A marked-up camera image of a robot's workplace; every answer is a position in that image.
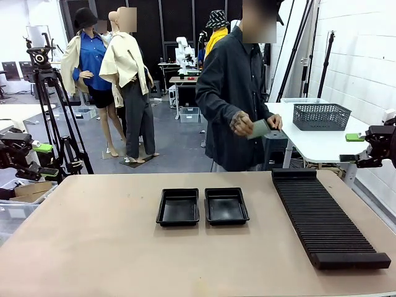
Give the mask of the person's left hand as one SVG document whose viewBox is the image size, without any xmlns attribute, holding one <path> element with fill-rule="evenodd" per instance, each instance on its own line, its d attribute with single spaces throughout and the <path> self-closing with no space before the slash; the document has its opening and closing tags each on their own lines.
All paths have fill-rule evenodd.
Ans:
<svg viewBox="0 0 396 297">
<path fill-rule="evenodd" d="M 282 130 L 282 117 L 279 114 L 273 114 L 267 119 L 267 124 L 271 129 Z"/>
</svg>

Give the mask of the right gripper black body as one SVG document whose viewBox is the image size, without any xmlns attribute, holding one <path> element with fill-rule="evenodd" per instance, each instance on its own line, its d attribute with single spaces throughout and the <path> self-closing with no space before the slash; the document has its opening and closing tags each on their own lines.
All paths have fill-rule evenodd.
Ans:
<svg viewBox="0 0 396 297">
<path fill-rule="evenodd" d="M 370 146 L 368 168 L 381 167 L 383 160 L 390 160 L 395 166 L 395 126 L 369 126 L 366 142 Z"/>
</svg>

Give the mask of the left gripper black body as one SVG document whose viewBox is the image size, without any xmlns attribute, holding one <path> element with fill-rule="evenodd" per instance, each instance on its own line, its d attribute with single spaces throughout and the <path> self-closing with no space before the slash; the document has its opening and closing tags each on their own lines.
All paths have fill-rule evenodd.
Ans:
<svg viewBox="0 0 396 297">
<path fill-rule="evenodd" d="M 31 162 L 27 161 L 27 156 L 32 150 L 32 143 L 32 136 L 17 128 L 1 134 L 1 169 L 28 168 Z"/>
</svg>

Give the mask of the person's tattooed right hand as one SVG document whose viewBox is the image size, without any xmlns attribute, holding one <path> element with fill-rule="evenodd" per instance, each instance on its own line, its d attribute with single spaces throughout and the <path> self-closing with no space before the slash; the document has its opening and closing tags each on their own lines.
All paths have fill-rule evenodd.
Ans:
<svg viewBox="0 0 396 297">
<path fill-rule="evenodd" d="M 238 136 L 247 137 L 253 133 L 253 122 L 243 111 L 237 112 L 230 121 L 230 129 Z"/>
</svg>

